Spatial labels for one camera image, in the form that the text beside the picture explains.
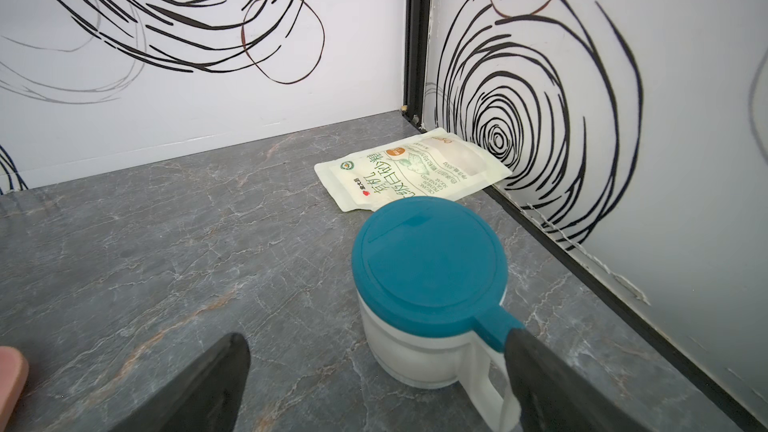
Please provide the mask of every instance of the marble surface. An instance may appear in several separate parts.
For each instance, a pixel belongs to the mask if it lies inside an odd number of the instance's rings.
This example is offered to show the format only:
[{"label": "marble surface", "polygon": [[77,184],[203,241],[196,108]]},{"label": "marble surface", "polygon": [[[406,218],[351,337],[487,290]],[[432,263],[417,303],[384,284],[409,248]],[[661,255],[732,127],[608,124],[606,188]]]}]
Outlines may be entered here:
[{"label": "marble surface", "polygon": [[[31,371],[8,431],[107,430],[228,331],[253,360],[236,430],[488,430],[362,332],[352,241],[312,166],[410,136],[398,112],[0,197],[0,344]],[[485,195],[507,310],[652,430],[737,430]]]}]

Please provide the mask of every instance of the teal lid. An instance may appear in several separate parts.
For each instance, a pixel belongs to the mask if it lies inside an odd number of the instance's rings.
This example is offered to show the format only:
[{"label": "teal lid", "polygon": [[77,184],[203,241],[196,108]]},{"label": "teal lid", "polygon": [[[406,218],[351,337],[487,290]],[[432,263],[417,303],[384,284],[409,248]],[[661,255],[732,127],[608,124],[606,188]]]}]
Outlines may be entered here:
[{"label": "teal lid", "polygon": [[498,237],[473,211],[435,197],[394,201],[362,226],[352,274],[370,309],[391,326],[421,337],[474,330],[503,350],[523,325],[500,305],[507,258]]}]

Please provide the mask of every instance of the black line drawing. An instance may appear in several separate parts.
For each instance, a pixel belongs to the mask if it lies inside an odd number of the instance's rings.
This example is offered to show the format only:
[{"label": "black line drawing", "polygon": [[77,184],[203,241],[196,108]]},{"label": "black line drawing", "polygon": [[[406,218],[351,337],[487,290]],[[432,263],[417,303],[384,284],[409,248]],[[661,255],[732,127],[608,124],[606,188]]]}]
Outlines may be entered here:
[{"label": "black line drawing", "polygon": [[[10,192],[14,190],[29,190],[27,183],[24,182],[24,178],[18,173],[13,158],[11,158],[3,146],[0,146],[0,167],[2,168],[2,173],[5,174],[6,180],[8,180],[8,190]],[[3,191],[0,186],[0,196],[2,195]]]},{"label": "black line drawing", "polygon": [[[82,46],[61,50],[18,38],[3,39],[33,49],[77,53],[95,38],[131,57],[133,65],[120,80],[73,89],[32,80],[7,66],[0,57],[0,87],[50,102],[103,102],[114,99],[117,92],[129,86],[145,64],[177,72],[221,73],[255,67],[275,82],[295,83],[314,71],[325,46],[322,22],[305,0],[56,1],[87,34]],[[297,27],[297,21],[302,20],[309,22]],[[303,43],[310,43],[312,48],[304,54],[308,55],[306,63],[295,58],[282,61],[290,62],[284,67],[294,70],[277,73],[280,78],[265,71],[265,67],[274,69],[274,64],[281,63],[281,50]]]},{"label": "black line drawing", "polygon": [[638,64],[595,0],[495,2],[466,0],[456,13],[426,89],[436,125],[508,166],[502,187],[546,217],[546,232],[582,243],[637,165]]},{"label": "black line drawing", "polygon": [[766,62],[768,50],[757,66],[757,71],[750,84],[750,130],[757,148],[768,164],[768,72]]}]

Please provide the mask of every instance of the black edge strip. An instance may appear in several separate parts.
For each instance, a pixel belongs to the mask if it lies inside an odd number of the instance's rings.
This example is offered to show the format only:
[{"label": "black edge strip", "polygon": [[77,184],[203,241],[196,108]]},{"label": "black edge strip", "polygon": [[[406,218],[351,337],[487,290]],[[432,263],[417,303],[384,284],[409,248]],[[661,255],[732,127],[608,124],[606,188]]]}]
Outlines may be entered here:
[{"label": "black edge strip", "polygon": [[407,0],[406,2],[406,73],[403,99],[407,110],[403,115],[417,127],[422,124],[429,4],[430,0]]},{"label": "black edge strip", "polygon": [[565,265],[584,285],[610,307],[621,320],[627,323],[639,334],[651,347],[672,364],[682,375],[691,381],[701,392],[720,408],[733,422],[746,432],[765,432],[766,428],[750,412],[730,396],[725,389],[712,380],[706,372],[701,370],[688,359],[672,343],[667,341],[662,334],[650,326],[635,311],[627,306],[616,294],[611,292],[594,275],[576,262],[564,251],[552,238],[537,227],[520,208],[510,202],[504,194],[493,187],[483,189],[493,198],[504,211],[542,244],[562,265]]}]

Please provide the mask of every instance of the white sugar packet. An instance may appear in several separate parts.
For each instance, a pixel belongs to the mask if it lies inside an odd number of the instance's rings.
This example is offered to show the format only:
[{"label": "white sugar packet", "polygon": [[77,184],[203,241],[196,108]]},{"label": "white sugar packet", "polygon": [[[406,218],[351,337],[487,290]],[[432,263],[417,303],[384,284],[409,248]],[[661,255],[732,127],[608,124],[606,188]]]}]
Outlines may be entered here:
[{"label": "white sugar packet", "polygon": [[509,177],[487,150],[443,128],[315,165],[343,212],[413,196],[458,200]]}]

